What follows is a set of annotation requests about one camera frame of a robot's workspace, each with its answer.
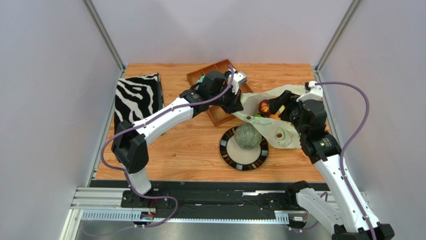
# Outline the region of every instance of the textured ball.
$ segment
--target textured ball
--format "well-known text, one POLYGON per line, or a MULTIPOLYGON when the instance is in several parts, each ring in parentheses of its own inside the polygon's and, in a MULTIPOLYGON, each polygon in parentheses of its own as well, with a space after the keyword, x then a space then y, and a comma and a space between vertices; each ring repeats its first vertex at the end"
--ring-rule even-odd
POLYGON ((240 125, 235 130, 234 138, 242 149, 254 149, 262 141, 261 133, 250 123, 240 125))

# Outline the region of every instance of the wooden table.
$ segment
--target wooden table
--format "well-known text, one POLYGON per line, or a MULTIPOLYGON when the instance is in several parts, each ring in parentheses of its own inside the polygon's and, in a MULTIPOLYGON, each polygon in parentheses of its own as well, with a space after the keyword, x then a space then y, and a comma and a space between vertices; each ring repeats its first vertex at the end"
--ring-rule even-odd
MULTIPOLYGON (((161 77, 165 105, 170 104, 190 84, 187 73, 206 64, 129 64, 125 76, 134 77, 158 72, 161 77)), ((255 93, 286 85, 304 85, 314 80, 309 64, 234 64, 247 74, 255 93)), ((265 163, 250 171, 236 170, 225 163, 219 154, 219 141, 230 128, 242 124, 234 119, 213 126, 205 112, 182 122, 158 137, 149 147, 146 166, 150 180, 162 181, 245 181, 245 182, 324 182, 323 177, 300 149, 277 149, 269 146, 265 163)), ((108 138, 113 135, 114 121, 108 138)), ((111 145, 106 148, 105 160, 119 166, 111 145)), ((124 179, 123 173, 100 163, 96 179, 124 179)))

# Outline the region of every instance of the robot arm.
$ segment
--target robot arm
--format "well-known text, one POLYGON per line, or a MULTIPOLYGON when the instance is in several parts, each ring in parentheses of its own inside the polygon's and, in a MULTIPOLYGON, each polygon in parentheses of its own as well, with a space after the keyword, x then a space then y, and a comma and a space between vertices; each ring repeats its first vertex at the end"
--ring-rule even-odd
POLYGON ((319 197, 304 181, 291 186, 287 191, 288 194, 296 200, 297 205, 309 211, 328 230, 333 239, 373 239, 357 201, 366 212, 376 239, 391 239, 394 236, 392 227, 389 224, 380 224, 378 217, 367 206, 348 171, 344 158, 344 171, 341 171, 341 148, 336 139, 326 131, 327 113, 323 102, 319 101, 323 96, 321 86, 311 81, 305 84, 305 89, 306 93, 302 96, 285 91, 281 96, 269 99, 268 104, 272 114, 284 106, 280 119, 294 125, 300 135, 301 149, 324 177, 339 211, 319 197))
MULTIPOLYGON (((132 186, 140 194, 145 194, 150 188, 145 166, 148 163, 147 147, 161 134, 173 126, 189 120, 199 113, 206 111, 211 105, 221 106, 226 113, 242 111, 239 86, 247 81, 242 72, 233 75, 232 88, 219 99, 202 105, 189 105, 210 100, 223 91, 230 75, 211 71, 201 83, 184 91, 174 102, 161 111, 134 123, 134 126, 145 126, 117 137, 112 151, 118 161, 127 171, 132 186)), ((348 172, 343 160, 343 176, 339 154, 341 148, 336 139, 326 131, 327 113, 324 104, 319 99, 323 91, 316 82, 307 82, 306 93, 299 96, 291 91, 285 91, 277 98, 269 99, 271 114, 275 114, 282 106, 280 114, 283 121, 290 122, 300 135, 300 145, 312 164, 319 170, 327 182, 338 205, 336 211, 304 181, 296 182, 287 189, 294 204, 309 211, 332 235, 333 240, 368 240, 373 239, 366 219, 357 205, 360 201, 363 210, 374 228, 376 239, 390 240, 395 234, 389 224, 381 224, 377 216, 369 209, 358 188, 348 172), (353 193, 346 184, 344 177, 352 186, 353 193)), ((133 127, 129 122, 121 122, 117 132, 133 127)))
POLYGON ((156 138, 173 126, 194 118, 213 105, 220 106, 228 114, 242 111, 243 105, 240 102, 241 90, 239 87, 246 81, 247 76, 235 69, 231 69, 225 74, 211 71, 205 75, 202 82, 185 90, 170 105, 155 114, 133 124, 128 121, 121 122, 117 126, 117 133, 141 126, 117 137, 112 144, 112 152, 126 170, 134 189, 142 195, 151 189, 145 166, 149 161, 148 146, 156 138), (232 84, 227 89, 231 78, 232 84), (226 92, 221 97, 213 100, 224 91, 226 92))

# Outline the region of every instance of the white wall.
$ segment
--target white wall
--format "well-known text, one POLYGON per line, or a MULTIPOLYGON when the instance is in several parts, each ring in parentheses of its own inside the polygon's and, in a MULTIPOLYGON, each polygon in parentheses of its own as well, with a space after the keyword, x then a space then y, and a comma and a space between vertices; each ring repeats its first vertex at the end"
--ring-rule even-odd
POLYGON ((58 239, 119 70, 80 0, 0 2, 0 239, 58 239))
MULTIPOLYGON (((425 239, 426 1, 364 0, 330 59, 325 82, 363 89, 371 112, 347 152, 348 165, 371 208, 395 240, 425 239)), ((328 87, 341 138, 358 127, 363 99, 328 87)))
POLYGON ((93 0, 128 63, 317 64, 351 0, 93 0))

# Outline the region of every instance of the round plate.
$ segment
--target round plate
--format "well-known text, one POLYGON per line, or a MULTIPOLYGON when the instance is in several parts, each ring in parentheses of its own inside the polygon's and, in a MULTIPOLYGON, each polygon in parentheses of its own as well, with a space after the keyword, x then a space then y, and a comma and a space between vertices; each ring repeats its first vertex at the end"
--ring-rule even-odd
POLYGON ((229 129, 220 139, 220 155, 234 169, 242 171, 257 169, 268 156, 268 142, 262 136, 262 141, 258 147, 249 150, 242 149, 234 138, 237 128, 238 126, 229 129))

